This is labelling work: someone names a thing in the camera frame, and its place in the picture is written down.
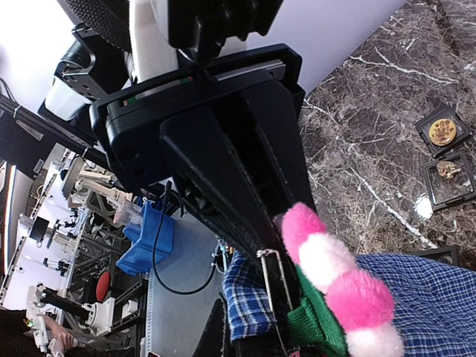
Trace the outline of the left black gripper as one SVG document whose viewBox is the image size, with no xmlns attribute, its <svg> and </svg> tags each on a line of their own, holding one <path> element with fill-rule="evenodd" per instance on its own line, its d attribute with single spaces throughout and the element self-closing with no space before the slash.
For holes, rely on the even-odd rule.
<svg viewBox="0 0 476 357">
<path fill-rule="evenodd" d="M 179 65 L 95 102 L 92 131 L 127 190 L 173 173 L 187 209 L 260 267 L 258 251 L 283 252 L 269 215 L 315 209 L 297 122 L 302 58 L 279 44 Z M 260 197 L 236 151 L 252 152 L 253 125 Z"/>
</svg>

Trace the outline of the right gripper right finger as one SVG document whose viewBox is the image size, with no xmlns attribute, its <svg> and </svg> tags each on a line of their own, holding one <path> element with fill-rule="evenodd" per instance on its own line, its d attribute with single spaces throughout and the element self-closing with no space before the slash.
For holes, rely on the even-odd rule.
<svg viewBox="0 0 476 357">
<path fill-rule="evenodd" d="M 274 325 L 262 335 L 248 336 L 233 343 L 236 357 L 291 356 L 298 351 L 292 346 L 287 328 Z"/>
</svg>

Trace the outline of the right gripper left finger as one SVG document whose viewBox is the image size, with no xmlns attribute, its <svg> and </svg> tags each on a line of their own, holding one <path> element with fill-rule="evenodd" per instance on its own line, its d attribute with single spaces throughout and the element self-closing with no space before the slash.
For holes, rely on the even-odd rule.
<svg viewBox="0 0 476 357">
<path fill-rule="evenodd" d="M 226 357 L 229 354 L 228 310 L 223 299 L 216 299 L 193 357 Z"/>
</svg>

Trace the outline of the pink flower brooch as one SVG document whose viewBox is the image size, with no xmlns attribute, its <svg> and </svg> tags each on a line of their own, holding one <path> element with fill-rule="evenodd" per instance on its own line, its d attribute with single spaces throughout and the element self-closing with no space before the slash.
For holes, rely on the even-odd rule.
<svg viewBox="0 0 476 357">
<path fill-rule="evenodd" d="M 403 356 L 389 288 L 358 267 L 316 212 L 295 204 L 281 231 L 303 293 L 287 315 L 292 343 L 316 346 L 325 356 Z"/>
</svg>

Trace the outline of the blue checkered shirt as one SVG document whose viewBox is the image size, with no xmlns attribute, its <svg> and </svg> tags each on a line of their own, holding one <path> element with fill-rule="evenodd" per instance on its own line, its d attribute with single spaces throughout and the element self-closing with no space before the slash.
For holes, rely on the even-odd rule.
<svg viewBox="0 0 476 357">
<path fill-rule="evenodd" d="M 308 282 L 289 321 L 300 343 L 352 356 L 473 356 L 475 273 L 418 256 L 360 255 L 326 294 Z"/>
</svg>

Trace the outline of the gold round brooch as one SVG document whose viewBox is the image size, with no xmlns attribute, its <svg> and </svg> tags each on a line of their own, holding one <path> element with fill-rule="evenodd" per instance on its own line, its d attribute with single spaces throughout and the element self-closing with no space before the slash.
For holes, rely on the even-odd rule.
<svg viewBox="0 0 476 357">
<path fill-rule="evenodd" d="M 449 145 L 456 136 L 456 124 L 449 118 L 442 118 L 434 121 L 428 130 L 430 142 L 439 147 Z"/>
</svg>

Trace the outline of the small bronze ornate brooch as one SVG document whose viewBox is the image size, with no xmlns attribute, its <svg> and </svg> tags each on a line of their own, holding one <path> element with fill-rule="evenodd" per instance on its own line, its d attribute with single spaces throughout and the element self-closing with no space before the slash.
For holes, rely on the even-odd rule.
<svg viewBox="0 0 476 357">
<path fill-rule="evenodd" d="M 452 161 L 439 161 L 437 163 L 438 174 L 445 179 L 453 179 L 461 169 Z"/>
</svg>

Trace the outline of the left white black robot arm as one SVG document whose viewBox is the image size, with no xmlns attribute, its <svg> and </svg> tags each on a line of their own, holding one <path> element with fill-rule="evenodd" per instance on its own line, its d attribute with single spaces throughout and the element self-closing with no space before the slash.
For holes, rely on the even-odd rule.
<svg viewBox="0 0 476 357">
<path fill-rule="evenodd" d="M 75 43 L 55 74 L 91 101 L 124 188 L 164 196 L 241 251 L 283 252 L 274 218 L 312 204 L 298 115 L 302 57 L 267 35 L 280 1 L 63 1 Z"/>
</svg>

